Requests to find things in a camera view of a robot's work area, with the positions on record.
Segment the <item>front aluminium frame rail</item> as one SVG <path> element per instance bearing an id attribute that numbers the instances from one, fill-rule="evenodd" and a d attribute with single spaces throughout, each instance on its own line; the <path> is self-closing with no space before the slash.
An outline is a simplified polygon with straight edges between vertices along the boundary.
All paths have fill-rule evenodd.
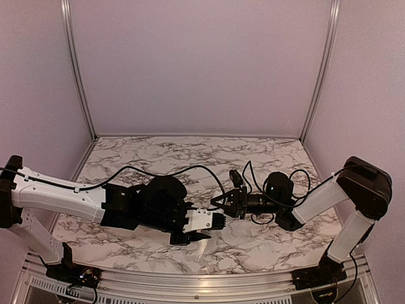
<path id="1" fill-rule="evenodd" d="M 301 286 L 306 269 L 246 274 L 165 274 L 101 268 L 96 290 L 46 276 L 35 253 L 20 272 L 12 303 L 380 303 L 365 256 L 344 262 L 344 280 Z"/>

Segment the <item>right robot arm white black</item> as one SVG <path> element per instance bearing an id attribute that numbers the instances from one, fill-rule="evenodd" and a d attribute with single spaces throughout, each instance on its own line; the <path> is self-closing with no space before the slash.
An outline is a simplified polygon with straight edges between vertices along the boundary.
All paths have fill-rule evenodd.
<path id="1" fill-rule="evenodd" d="M 211 199 L 211 205 L 225 215 L 243 219 L 246 214 L 272 214 L 285 231 L 296 231 L 321 213 L 341 202 L 351 201 L 354 213 L 333 239 L 314 269 L 313 277 L 326 284 L 338 273 L 338 267 L 369 235 L 375 223 L 388 211 L 392 199 L 390 175 L 368 162 L 352 156 L 344 166 L 304 196 L 294 196 L 292 177 L 282 172 L 268 175 L 257 193 L 252 185 L 243 185 L 243 176 L 230 171 L 234 188 Z"/>

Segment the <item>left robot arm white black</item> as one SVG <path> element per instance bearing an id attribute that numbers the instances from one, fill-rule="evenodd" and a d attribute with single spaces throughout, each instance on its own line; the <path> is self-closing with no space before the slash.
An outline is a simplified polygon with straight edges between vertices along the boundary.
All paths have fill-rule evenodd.
<path id="1" fill-rule="evenodd" d="M 209 238 L 206 230 L 222 229 L 223 215 L 186 202 L 185 186 L 173 176 L 155 176 L 130 187 L 109 182 L 86 186 L 38 174 L 12 156 L 1 169 L 1 228 L 23 239 L 65 281 L 80 276 L 68 245 L 55 239 L 34 218 L 33 209 L 86 219 L 101 226 L 135 230 L 149 227 L 171 235 L 171 244 Z"/>

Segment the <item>aluminium post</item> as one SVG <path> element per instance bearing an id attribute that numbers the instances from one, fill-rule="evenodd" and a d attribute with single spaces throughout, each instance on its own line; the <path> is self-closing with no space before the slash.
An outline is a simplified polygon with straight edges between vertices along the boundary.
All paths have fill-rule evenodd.
<path id="1" fill-rule="evenodd" d="M 332 60 L 333 48 L 335 45 L 337 29 L 338 29 L 341 4 L 342 4 L 341 0 L 332 0 L 331 1 L 325 43 L 324 43 L 323 52 L 322 52 L 321 61 L 320 61 L 320 67 L 318 70 L 318 75 L 316 77 L 316 82 L 315 82 L 315 86 L 313 89 L 313 93 L 311 95 L 311 101 L 309 103 L 309 108 L 308 108 L 308 111 L 307 111 L 307 114 L 306 114 L 306 117 L 304 120 L 304 125 L 302 127 L 301 135 L 299 138 L 299 140 L 303 146 L 306 144 L 306 141 L 308 140 L 311 126 L 315 119 L 316 111 L 317 111 L 319 103 L 320 103 L 323 86 L 325 84 L 325 79 L 326 79 L 327 73 L 328 73 L 328 68 L 329 68 L 331 60 Z"/>
<path id="2" fill-rule="evenodd" d="M 73 81 L 78 94 L 78 99 L 82 114 L 84 117 L 84 122 L 87 128 L 87 132 L 92 141 L 97 140 L 97 134 L 94 126 L 93 119 L 90 113 L 90 107 L 88 104 L 87 96 L 85 93 L 85 87 L 82 79 L 82 74 L 80 71 L 80 65 L 78 60 L 77 48 L 75 44 L 74 30 L 73 30 L 73 19 L 71 4 L 69 0 L 61 0 L 61 13 L 63 17 L 63 25 L 66 35 L 66 42 L 68 47 L 68 53 L 70 57 L 70 65 L 72 67 Z"/>

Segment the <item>right rear aluminium post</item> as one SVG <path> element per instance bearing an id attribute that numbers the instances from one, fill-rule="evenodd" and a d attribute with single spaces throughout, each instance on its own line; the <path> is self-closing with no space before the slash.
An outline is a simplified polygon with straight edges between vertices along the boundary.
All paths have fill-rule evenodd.
<path id="1" fill-rule="evenodd" d="M 316 77 L 316 82 L 315 82 L 315 86 L 313 89 L 313 93 L 311 95 L 311 101 L 309 103 L 309 108 L 308 108 L 308 111 L 307 111 L 307 114 L 306 114 L 306 117 L 304 120 L 304 125 L 302 127 L 301 135 L 299 138 L 299 140 L 303 146 L 306 144 L 306 141 L 308 140 L 311 126 L 315 119 L 316 111 L 317 111 L 319 103 L 320 103 L 323 86 L 325 84 L 325 79 L 326 79 L 327 73 L 328 73 L 328 68 L 329 68 L 331 60 L 332 60 L 333 48 L 335 45 L 337 29 L 338 29 L 341 4 L 342 4 L 341 0 L 332 0 L 331 1 L 325 43 L 324 43 L 323 52 L 322 52 L 321 61 L 320 61 L 320 67 L 318 70 L 318 75 Z"/>

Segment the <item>left rear aluminium post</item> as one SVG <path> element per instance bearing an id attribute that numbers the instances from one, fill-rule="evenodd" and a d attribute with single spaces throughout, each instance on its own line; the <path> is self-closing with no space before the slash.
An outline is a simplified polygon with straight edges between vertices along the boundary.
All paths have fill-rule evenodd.
<path id="1" fill-rule="evenodd" d="M 84 117 L 84 122 L 87 128 L 87 132 L 92 141 L 97 140 L 97 134 L 94 126 L 93 119 L 90 113 L 90 107 L 88 104 L 87 96 L 85 93 L 85 87 L 82 79 L 82 74 L 80 71 L 80 65 L 78 60 L 77 48 L 75 44 L 74 30 L 73 30 L 73 19 L 71 4 L 69 0 L 61 0 L 61 13 L 63 17 L 63 25 L 66 35 L 66 42 L 68 47 L 68 53 L 70 57 L 70 65 L 72 67 L 73 81 L 78 94 L 78 99 L 82 114 Z"/>

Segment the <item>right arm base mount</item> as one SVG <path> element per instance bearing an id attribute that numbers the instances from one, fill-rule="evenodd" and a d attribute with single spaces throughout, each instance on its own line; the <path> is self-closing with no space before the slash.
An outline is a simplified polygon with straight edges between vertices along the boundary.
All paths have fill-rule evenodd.
<path id="1" fill-rule="evenodd" d="M 335 284 L 345 279 L 347 279 L 347 274 L 344 266 L 341 264 L 339 264 L 337 268 L 318 265 L 294 270 L 292 272 L 292 282 L 296 290 Z"/>

